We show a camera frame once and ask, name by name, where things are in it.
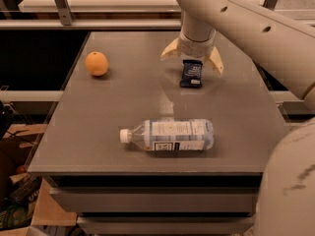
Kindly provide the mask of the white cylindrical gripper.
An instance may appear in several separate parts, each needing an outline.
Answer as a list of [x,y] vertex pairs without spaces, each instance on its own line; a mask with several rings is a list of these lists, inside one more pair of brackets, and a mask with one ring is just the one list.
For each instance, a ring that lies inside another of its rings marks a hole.
[[179,38],[172,40],[160,55],[161,60],[166,60],[172,57],[179,57],[183,53],[192,58],[202,58],[208,66],[211,66],[220,77],[223,73],[223,62],[219,51],[214,47],[214,39],[216,33],[211,32],[210,38],[204,41],[191,40],[182,32]]

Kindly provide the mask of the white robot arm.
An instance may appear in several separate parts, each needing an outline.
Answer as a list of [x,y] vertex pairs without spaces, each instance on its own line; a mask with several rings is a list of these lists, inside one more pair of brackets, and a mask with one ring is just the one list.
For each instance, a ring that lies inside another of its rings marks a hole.
[[[314,107],[315,29],[246,0],[176,0],[183,12],[180,35],[161,57],[185,54],[222,71],[213,44],[219,32]],[[315,120],[274,148],[264,170],[254,236],[315,236]]]

